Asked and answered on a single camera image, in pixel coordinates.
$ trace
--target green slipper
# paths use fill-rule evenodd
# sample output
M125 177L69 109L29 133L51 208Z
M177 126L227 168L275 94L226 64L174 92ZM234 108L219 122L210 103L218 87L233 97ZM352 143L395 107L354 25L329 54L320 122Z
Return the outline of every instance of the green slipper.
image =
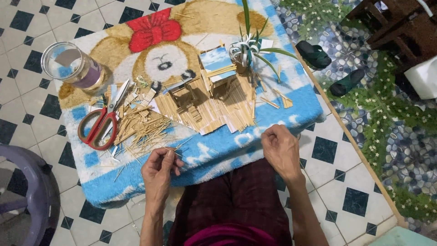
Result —
M329 90L331 91L332 95L336 97L344 96L353 88L355 88L358 83L360 83L360 81L364 78L364 75L364 69L356 69L346 77L332 84Z
M305 60L318 69L324 69L332 62L320 45L311 45L307 41L302 40L297 43L296 48Z

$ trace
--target red bow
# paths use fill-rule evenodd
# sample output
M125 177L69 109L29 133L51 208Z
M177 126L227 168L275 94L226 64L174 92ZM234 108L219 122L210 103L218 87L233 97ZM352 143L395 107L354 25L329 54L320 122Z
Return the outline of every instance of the red bow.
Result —
M129 49L140 52L161 41L175 41L180 37L180 25L175 20L169 20L170 8L143 16L126 24L134 30Z

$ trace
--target fluffy mat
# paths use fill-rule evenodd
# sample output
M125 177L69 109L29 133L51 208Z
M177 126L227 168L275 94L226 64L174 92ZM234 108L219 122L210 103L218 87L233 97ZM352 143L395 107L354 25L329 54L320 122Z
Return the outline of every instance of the fluffy mat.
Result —
M249 7L252 27L262 27L268 17L269 24L263 34L274 41L274 47L294 53L270 1L251 0ZM73 43L109 68L112 71L112 81L120 82L142 75L147 81L153 82L153 88L160 90L161 84L167 81L180 80L183 76L199 71L198 50L216 47L219 40L224 44L237 41L239 25L245 30L241 2L195 0L75 39ZM178 31L169 32L172 28ZM263 56L275 67L281 65L281 83L277 82L273 71L266 64L262 61L255 63L255 69L267 87L267 92L257 88L256 126L233 134L227 126L222 126L205 136L181 125L166 130L169 135L180 139L168 146L177 146L192 137L180 148L186 165L181 176L172 177L172 186L205 182L263 158L260 135L272 124L285 124L298 133L318 118L323 118L320 117L322 108L310 85L310 79L299 61L281 54ZM154 65L154 58L167 59L173 66L162 71ZM56 85L76 168L87 200L94 206L109 208L114 206L114 202L144 193L140 169L149 155L135 159L129 152L125 152L117 155L120 165L108 167L113 165L110 154L107 151L95 151L77 136L79 122L88 113L88 106L83 102L87 95L81 90L62 85L60 81L56 81ZM281 99L273 93L273 88L291 98L293 107L284 109ZM260 96L281 108L276 109L262 102ZM128 163L127 167L116 178L125 163Z

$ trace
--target hand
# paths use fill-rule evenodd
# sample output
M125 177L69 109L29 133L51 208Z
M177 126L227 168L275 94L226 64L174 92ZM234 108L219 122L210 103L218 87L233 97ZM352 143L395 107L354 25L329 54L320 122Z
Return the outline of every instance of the hand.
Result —
M272 125L261 134L264 157L287 182L302 182L305 176L300 170L299 141L284 125Z
M184 163L174 153L174 148L154 149L141 168L146 189L146 205L152 209L163 209L170 191L170 171L180 175Z

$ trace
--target maroon pants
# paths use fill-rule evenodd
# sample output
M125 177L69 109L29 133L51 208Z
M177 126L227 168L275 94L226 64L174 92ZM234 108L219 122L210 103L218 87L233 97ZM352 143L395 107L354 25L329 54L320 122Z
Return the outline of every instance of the maroon pants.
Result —
M207 182L187 186L177 207L168 245L182 246L198 231L221 223L259 228L290 246L288 217L279 201L274 169L266 159Z

